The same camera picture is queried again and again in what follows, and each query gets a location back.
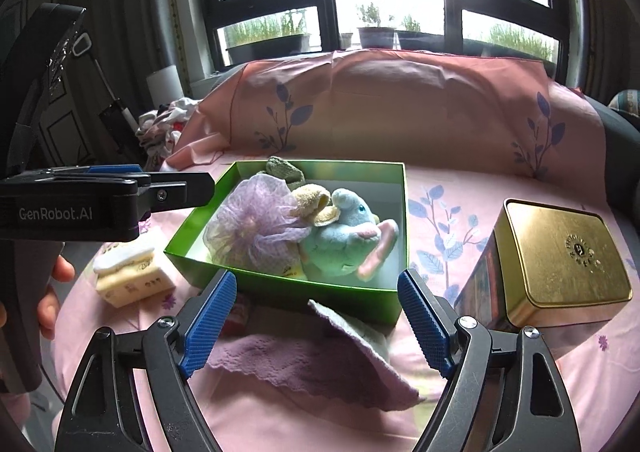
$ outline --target leaf pattern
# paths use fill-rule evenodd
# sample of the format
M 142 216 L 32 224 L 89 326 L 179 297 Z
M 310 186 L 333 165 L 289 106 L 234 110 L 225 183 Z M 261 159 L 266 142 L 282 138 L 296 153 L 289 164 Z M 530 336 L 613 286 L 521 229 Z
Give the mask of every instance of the leaf pattern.
M 433 275 L 442 275 L 444 273 L 444 266 L 442 261 L 427 251 L 418 251 L 418 259 L 422 267 Z
M 551 145 L 556 146 L 564 137 L 564 123 L 558 123 L 551 127 Z
M 425 219 L 427 217 L 427 209 L 418 201 L 409 199 L 409 214 L 413 215 L 414 217 Z
M 313 105 L 299 106 L 291 113 L 291 124 L 295 127 L 298 127 L 299 125 L 306 123 L 306 121 L 311 117 L 311 114 L 313 114 L 313 111 Z
M 564 138 L 566 124 L 564 122 L 552 123 L 551 105 L 542 93 L 539 92 L 537 94 L 536 100 L 542 114 L 542 119 L 536 123 L 532 118 L 527 117 L 527 126 L 533 138 L 533 157 L 531 157 L 530 152 L 520 143 L 513 141 L 511 142 L 511 146 L 516 149 L 516 151 L 513 152 L 513 162 L 518 165 L 526 164 L 534 179 L 543 180 L 548 171 L 548 167 L 542 165 L 543 159 L 549 148 L 557 146 Z
M 437 201 L 444 195 L 444 187 L 442 185 L 438 185 L 429 190 L 429 197 L 432 200 Z
M 451 262 L 452 260 L 462 257 L 462 243 L 457 242 L 452 247 L 445 249 L 442 256 L 447 262 Z
M 476 228 L 479 220 L 475 214 L 469 215 L 467 218 L 470 226 L 468 231 L 462 238 L 458 237 L 452 226 L 457 223 L 458 218 L 456 215 L 462 211 L 462 207 L 458 205 L 448 209 L 447 203 L 442 200 L 444 193 L 445 189 L 442 185 L 435 185 L 429 190 L 425 190 L 424 196 L 420 197 L 419 201 L 409 199 L 408 210 L 409 215 L 425 219 L 435 230 L 433 245 L 437 253 L 431 253 L 423 249 L 418 250 L 418 261 L 422 269 L 431 275 L 445 276 L 445 285 L 453 302 L 458 296 L 460 288 L 457 284 L 449 284 L 449 266 L 462 257 L 467 244 L 474 245 L 479 251 L 482 251 L 488 238 L 475 239 L 475 237 L 479 236 L 479 230 Z M 436 211 L 440 213 L 439 218 L 436 218 Z
M 542 93 L 540 92 L 536 97 L 538 98 L 538 107 L 540 112 L 542 112 L 544 117 L 549 118 L 551 116 L 551 107 L 549 106 L 549 102 L 546 101 L 546 98 L 542 96 Z
M 289 143 L 289 133 L 291 128 L 299 127 L 306 123 L 314 112 L 314 106 L 311 104 L 294 108 L 291 93 L 283 83 L 278 83 L 276 85 L 276 96 L 280 102 L 282 102 L 280 106 L 284 108 L 284 111 L 282 111 L 284 113 L 279 113 L 273 110 L 270 106 L 265 107 L 265 109 L 267 114 L 275 123 L 275 132 L 277 133 L 277 136 L 265 134 L 258 130 L 254 132 L 254 135 L 258 137 L 258 143 L 263 150 L 270 148 L 273 149 L 273 153 L 271 155 L 276 155 L 280 152 L 294 151 L 296 149 L 296 145 Z
M 454 285 L 449 286 L 444 291 L 444 298 L 446 298 L 447 302 L 449 302 L 449 304 L 451 304 L 451 306 L 453 306 L 453 304 L 456 302 L 456 298 L 458 298 L 459 294 L 460 294 L 460 286 L 458 286 L 457 284 L 454 284 Z

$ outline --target red object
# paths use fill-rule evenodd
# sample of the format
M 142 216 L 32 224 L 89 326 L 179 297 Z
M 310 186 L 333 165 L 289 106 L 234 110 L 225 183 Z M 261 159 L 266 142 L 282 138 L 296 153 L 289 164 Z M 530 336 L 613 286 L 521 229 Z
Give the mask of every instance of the red object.
M 246 330 L 246 325 L 249 321 L 250 311 L 251 301 L 245 295 L 238 293 L 238 296 L 236 297 L 236 303 L 231 308 L 229 316 L 226 317 L 226 321 L 222 326 L 222 330 L 220 331 L 220 336 L 243 336 Z

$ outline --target bed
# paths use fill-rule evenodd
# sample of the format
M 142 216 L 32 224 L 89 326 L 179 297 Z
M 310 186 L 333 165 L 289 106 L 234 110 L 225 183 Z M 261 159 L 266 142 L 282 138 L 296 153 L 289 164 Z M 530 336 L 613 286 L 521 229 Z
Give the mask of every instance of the bed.
M 304 108 L 304 112 L 294 112 Z M 431 290 L 454 299 L 497 218 L 518 197 L 596 212 L 609 227 L 636 295 L 612 321 L 564 355 L 558 366 L 578 423 L 582 450 L 598 452 L 640 391 L 638 229 L 630 221 L 640 180 L 640 133 L 578 90 L 548 79 L 528 60 L 403 51 L 328 53 L 306 60 L 252 62 L 204 99 L 165 170 L 219 177 L 234 161 L 264 159 L 403 161 L 407 169 L 412 266 Z M 153 215 L 145 229 L 170 238 L 188 212 Z M 462 250 L 445 258 L 441 225 Z M 120 310 L 91 286 L 89 266 L 63 305 L 53 345 L 66 394 L 93 332 L 146 328 L 196 293 L 172 270 L 171 298 L 156 295 Z M 191 380 L 223 449 L 407 451 L 444 386 L 428 368 L 401 316 L 389 336 L 391 365 L 424 401 L 384 412 L 280 388 L 209 364 Z M 156 452 L 168 450 L 143 372 L 143 416 Z

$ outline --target embossed logo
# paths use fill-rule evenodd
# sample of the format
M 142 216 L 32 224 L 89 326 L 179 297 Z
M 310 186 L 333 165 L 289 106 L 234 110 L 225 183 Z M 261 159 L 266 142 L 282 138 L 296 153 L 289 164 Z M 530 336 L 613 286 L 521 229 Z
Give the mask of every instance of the embossed logo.
M 569 257 L 573 258 L 578 264 L 584 267 L 602 267 L 602 263 L 596 258 L 596 252 L 589 247 L 589 244 L 582 237 L 572 233 L 564 240 L 564 245 Z

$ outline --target human hand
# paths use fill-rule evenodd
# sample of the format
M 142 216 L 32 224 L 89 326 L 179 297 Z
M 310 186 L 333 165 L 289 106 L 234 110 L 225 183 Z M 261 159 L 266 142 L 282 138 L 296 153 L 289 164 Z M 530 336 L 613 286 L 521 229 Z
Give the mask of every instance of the human hand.
M 58 257 L 56 264 L 53 266 L 51 276 L 60 282 L 69 282 L 76 276 L 74 267 L 62 256 Z M 38 303 L 38 323 L 40 324 L 40 332 L 47 340 L 53 340 L 54 329 L 56 327 L 56 319 L 60 311 L 60 302 L 58 296 L 51 284 L 47 285 L 47 292 L 42 300 Z M 6 310 L 0 302 L 0 327 L 6 324 Z

